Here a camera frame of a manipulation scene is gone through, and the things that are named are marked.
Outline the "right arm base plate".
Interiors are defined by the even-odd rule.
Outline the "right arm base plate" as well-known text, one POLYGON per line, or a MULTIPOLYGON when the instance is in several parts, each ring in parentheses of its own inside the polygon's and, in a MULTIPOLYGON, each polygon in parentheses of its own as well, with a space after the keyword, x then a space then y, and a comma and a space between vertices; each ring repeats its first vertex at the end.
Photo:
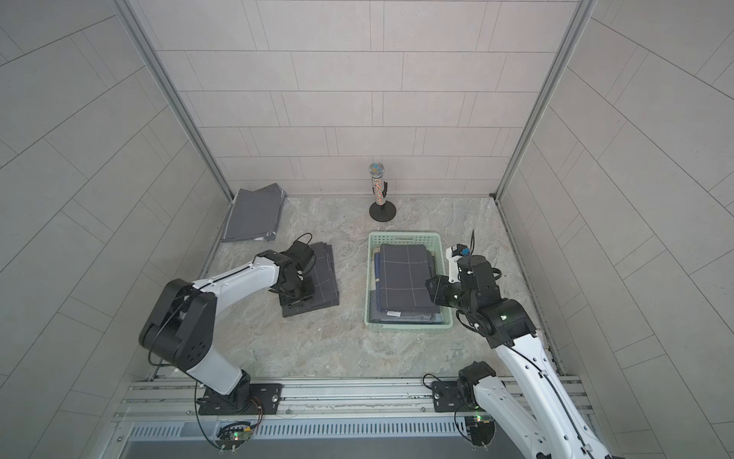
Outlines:
POLYGON ((475 405, 464 399, 456 380, 432 381, 429 387, 437 413, 468 412, 475 409, 475 405))

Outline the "dark grey checked pillowcase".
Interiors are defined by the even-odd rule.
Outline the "dark grey checked pillowcase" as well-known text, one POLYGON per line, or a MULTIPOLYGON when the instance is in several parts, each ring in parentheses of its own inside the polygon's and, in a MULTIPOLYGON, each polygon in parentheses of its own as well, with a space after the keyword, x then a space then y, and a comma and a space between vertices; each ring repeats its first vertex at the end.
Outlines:
POLYGON ((441 308, 429 298, 426 281, 435 275, 435 260, 422 244, 387 245, 382 253, 385 311, 437 314, 441 308))
POLYGON ((283 306, 282 317, 293 317, 339 304, 333 248, 329 244, 318 242, 313 244, 312 249, 315 252, 315 267, 310 271, 309 277, 313 281, 315 293, 311 299, 302 300, 296 305, 283 306))

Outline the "blue pillowcase with stripes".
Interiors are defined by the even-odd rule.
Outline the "blue pillowcase with stripes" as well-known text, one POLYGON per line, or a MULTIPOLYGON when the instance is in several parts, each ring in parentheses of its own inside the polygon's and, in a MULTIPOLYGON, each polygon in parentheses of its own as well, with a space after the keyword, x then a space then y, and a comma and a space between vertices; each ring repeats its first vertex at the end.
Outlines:
POLYGON ((374 270, 377 309, 383 314, 385 312, 385 294, 382 283, 382 253, 380 251, 374 253, 374 270))

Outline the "plain grey folded pillowcase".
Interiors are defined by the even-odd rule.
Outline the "plain grey folded pillowcase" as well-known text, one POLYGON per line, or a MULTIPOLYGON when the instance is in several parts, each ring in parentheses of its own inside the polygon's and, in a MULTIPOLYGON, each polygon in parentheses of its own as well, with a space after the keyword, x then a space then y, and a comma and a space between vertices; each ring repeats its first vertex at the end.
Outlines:
POLYGON ((227 218, 222 241, 275 240, 286 197, 286 191, 277 183, 255 191, 240 189, 227 218))

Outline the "beige grey striped pillowcase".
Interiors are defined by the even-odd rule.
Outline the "beige grey striped pillowcase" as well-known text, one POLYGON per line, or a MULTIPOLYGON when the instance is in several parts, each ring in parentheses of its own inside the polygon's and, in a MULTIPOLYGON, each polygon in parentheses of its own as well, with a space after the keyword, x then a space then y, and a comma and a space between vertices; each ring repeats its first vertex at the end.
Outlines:
POLYGON ((378 307, 378 294, 371 291, 369 294, 370 306, 368 313, 368 321, 372 323, 407 323, 407 324, 441 324, 443 323, 443 315, 437 314, 415 314, 401 312, 382 312, 378 307))

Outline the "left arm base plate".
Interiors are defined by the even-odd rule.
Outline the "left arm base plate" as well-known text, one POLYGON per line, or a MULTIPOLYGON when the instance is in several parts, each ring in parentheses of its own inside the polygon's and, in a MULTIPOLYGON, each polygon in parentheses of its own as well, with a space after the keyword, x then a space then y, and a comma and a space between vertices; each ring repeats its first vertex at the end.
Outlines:
POLYGON ((283 388, 282 384, 249 384, 248 391, 244 386, 237 387, 224 396, 207 387, 195 401, 198 414, 204 416, 275 415, 283 388))

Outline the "right circuit board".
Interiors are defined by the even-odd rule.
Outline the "right circuit board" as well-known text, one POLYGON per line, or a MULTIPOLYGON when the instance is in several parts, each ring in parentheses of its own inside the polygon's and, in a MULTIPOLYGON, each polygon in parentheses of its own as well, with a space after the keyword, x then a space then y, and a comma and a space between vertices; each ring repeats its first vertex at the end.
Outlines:
POLYGON ((476 448, 488 449, 496 434, 494 420, 481 415, 464 417, 464 437, 476 448))

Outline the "left circuit board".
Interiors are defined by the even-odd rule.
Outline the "left circuit board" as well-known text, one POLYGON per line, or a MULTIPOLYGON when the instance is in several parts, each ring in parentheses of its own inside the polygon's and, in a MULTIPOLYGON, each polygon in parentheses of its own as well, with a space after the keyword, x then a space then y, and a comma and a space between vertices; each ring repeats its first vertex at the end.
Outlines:
POLYGON ((224 426, 218 431, 215 445, 220 451, 235 453, 250 439, 252 439, 252 424, 250 422, 237 422, 224 426))

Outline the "green plastic basket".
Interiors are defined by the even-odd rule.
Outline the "green plastic basket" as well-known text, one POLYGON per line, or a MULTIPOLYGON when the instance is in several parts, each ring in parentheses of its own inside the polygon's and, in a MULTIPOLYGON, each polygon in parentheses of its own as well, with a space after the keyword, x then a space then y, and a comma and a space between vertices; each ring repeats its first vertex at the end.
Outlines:
POLYGON ((439 233, 373 231, 368 237, 364 323, 374 330, 447 330, 453 318, 431 302, 426 282, 445 275, 439 233))

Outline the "dark grey checked pillowcase front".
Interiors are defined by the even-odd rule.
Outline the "dark grey checked pillowcase front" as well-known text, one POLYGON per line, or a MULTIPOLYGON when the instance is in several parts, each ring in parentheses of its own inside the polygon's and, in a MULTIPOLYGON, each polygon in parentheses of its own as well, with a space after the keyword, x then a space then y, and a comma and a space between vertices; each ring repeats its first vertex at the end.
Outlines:
POLYGON ((282 317, 293 317, 339 304, 333 248, 329 244, 318 242, 313 244, 312 249, 315 252, 315 267, 310 271, 309 277, 313 281, 315 293, 311 299, 302 300, 296 305, 283 306, 282 317))

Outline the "circuit board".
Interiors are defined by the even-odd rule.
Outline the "circuit board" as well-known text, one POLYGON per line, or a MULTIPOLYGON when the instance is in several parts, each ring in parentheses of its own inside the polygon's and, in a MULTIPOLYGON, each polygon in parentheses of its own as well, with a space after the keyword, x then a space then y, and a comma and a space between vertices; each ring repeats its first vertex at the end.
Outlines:
POLYGON ((224 426, 218 431, 215 445, 220 451, 235 453, 250 439, 252 439, 252 424, 250 422, 237 422, 224 426))
POLYGON ((464 417, 464 437, 476 448, 488 449, 496 434, 494 420, 481 415, 464 417))

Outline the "aluminium rail frame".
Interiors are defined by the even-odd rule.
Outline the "aluminium rail frame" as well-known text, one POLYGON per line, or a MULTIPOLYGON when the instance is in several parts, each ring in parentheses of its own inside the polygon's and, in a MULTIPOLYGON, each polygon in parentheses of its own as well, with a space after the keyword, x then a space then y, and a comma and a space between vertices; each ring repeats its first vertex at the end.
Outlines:
MULTIPOLYGON (((266 421, 318 418, 398 418, 450 416, 455 403, 436 399, 431 378, 267 378, 280 384, 278 399, 262 390, 258 399, 266 421)), ((112 406, 114 421, 193 421, 194 399, 203 390, 193 380, 163 378, 132 382, 112 406)))

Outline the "dark grey checked pillowcase back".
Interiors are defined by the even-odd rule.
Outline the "dark grey checked pillowcase back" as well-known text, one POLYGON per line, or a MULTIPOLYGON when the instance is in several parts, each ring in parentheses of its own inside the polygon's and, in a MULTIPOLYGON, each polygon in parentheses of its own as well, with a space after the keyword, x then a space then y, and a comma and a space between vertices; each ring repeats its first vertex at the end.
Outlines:
POLYGON ((426 281, 435 275, 435 260, 422 244, 387 245, 382 253, 385 311, 437 314, 441 308, 429 298, 426 281))

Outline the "microphone on black stand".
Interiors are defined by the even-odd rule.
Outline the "microphone on black stand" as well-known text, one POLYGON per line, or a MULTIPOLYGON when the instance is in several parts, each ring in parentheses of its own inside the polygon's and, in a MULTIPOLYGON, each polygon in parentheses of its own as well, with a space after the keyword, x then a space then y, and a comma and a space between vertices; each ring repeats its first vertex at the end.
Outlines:
POLYGON ((397 215, 395 205, 387 200, 388 183, 384 180, 384 166, 373 163, 369 168, 375 202, 369 208, 370 217, 378 222, 389 222, 397 215))

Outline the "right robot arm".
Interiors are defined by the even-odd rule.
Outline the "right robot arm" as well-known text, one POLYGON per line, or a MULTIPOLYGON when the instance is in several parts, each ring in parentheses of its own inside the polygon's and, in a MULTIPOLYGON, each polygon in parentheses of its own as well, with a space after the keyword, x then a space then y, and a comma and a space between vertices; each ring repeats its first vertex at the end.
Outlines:
POLYGON ((524 307, 501 295, 500 270, 467 251, 448 251, 447 261, 448 275, 426 283, 431 300, 455 309, 464 327, 487 341, 528 403, 521 405, 483 361, 460 371, 463 401, 485 411, 526 458, 610 457, 558 378, 524 307))

